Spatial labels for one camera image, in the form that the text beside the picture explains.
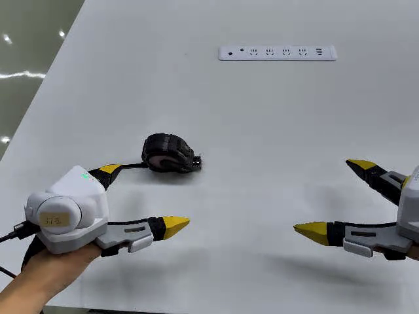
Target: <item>shiny floor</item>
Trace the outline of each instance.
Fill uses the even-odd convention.
[[[0,1],[0,159],[83,2]]]

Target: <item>hand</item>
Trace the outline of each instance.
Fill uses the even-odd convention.
[[[419,260],[419,246],[417,244],[410,247],[407,257],[410,257],[413,260]]]
[[[0,313],[39,313],[57,293],[68,287],[101,253],[94,244],[65,253],[44,250],[32,257],[0,294]]]

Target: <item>white tabletop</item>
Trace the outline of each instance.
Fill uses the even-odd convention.
[[[87,0],[0,162],[0,230],[73,165],[140,161],[165,131],[201,152],[189,176],[121,173],[112,219],[188,216],[175,237],[100,258],[51,305],[169,313],[417,313],[419,264],[293,231],[387,222],[346,167],[418,164],[414,0]],[[333,44],[336,62],[218,61],[224,44]],[[28,241],[0,246],[18,271]],[[0,287],[9,279],[0,276]]]

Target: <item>power strip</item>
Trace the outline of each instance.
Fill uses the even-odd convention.
[[[222,46],[222,61],[335,61],[334,46]]]

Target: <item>black wire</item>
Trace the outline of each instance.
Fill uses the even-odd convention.
[[[13,274],[11,271],[7,270],[6,268],[3,268],[0,266],[0,271],[2,273],[5,273],[6,275],[8,275],[9,277],[12,277],[13,279],[16,278],[16,275]]]
[[[17,237],[17,233],[16,232],[11,232],[8,235],[5,235],[4,237],[0,237],[0,243],[10,240],[10,239],[14,239],[15,237]]]
[[[148,168],[149,166],[145,162],[142,162],[140,164],[122,165],[122,167],[124,169],[132,169],[132,168]]]

